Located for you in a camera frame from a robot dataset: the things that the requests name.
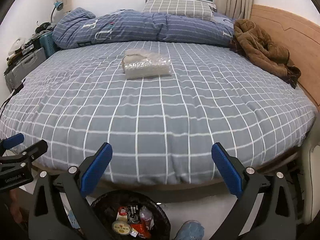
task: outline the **metal screw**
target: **metal screw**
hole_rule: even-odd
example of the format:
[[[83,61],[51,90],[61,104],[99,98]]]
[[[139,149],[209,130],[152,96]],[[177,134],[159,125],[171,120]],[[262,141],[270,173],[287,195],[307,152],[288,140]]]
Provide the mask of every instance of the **metal screw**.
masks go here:
[[[254,174],[254,168],[248,167],[245,169],[248,174]]]
[[[41,171],[40,177],[44,178],[45,176],[47,176],[47,172],[46,171]]]
[[[282,172],[277,172],[277,177],[282,179],[283,178],[283,173]]]
[[[76,166],[72,166],[72,167],[69,168],[68,171],[69,171],[69,173],[73,174],[73,173],[76,173],[77,170],[78,170],[78,168]]]

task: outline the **black trash bag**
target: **black trash bag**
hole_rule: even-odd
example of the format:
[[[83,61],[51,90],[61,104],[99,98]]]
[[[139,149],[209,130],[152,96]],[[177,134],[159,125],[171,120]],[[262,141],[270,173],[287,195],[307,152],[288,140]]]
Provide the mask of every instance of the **black trash bag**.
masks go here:
[[[170,239],[171,225],[167,215],[145,195],[128,190],[111,191],[97,198],[91,207],[107,231],[113,236],[113,240],[139,240],[142,238],[138,236],[134,238],[130,235],[121,236],[112,230],[112,223],[116,221],[118,208],[132,204],[146,206],[152,212],[155,225],[150,230],[151,240]]]

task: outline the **checkered pillow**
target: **checkered pillow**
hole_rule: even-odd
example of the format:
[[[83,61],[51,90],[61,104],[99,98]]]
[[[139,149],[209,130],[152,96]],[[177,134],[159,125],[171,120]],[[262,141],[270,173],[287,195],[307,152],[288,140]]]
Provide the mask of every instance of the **checkered pillow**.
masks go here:
[[[148,0],[143,12],[164,12],[215,22],[209,3],[195,0]]]

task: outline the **blue gripper pad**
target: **blue gripper pad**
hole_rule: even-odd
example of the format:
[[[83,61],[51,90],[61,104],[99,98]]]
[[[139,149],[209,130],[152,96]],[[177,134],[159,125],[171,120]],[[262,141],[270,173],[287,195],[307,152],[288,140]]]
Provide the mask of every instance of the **blue gripper pad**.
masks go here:
[[[211,148],[212,160],[216,164],[230,193],[240,198],[242,195],[242,179],[226,156],[227,152],[220,143],[215,143]]]
[[[4,139],[2,146],[4,149],[10,150],[11,148],[19,145],[20,143],[23,143],[23,141],[24,141],[23,134],[18,133],[14,136],[7,138],[7,139]]]
[[[104,143],[96,153],[96,158],[82,175],[80,189],[82,197],[86,197],[94,191],[111,159],[112,147],[110,144]]]

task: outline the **brown jacket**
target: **brown jacket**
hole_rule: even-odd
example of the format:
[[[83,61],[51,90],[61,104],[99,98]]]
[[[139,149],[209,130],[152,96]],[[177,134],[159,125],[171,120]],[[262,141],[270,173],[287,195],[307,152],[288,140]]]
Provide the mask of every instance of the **brown jacket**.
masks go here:
[[[287,48],[274,43],[270,35],[251,20],[237,20],[234,30],[237,41],[254,65],[296,87],[301,72],[289,62]]]

